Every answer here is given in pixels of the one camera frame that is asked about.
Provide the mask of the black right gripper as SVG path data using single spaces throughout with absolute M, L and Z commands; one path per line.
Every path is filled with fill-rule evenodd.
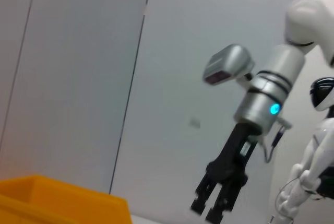
M 190 209 L 202 214 L 206 201 L 210 197 L 217 183 L 231 178 L 235 173 L 244 173 L 244 169 L 257 145 L 250 141 L 250 136 L 258 136 L 260 131 L 248 123 L 237 123 L 226 141 L 218 157 L 207 165 L 207 174 L 197 186 Z M 237 181 L 228 181 L 221 186 L 215 204 L 210 208 L 206 221 L 221 222 L 223 212 L 231 212 L 240 192 L 241 186 Z

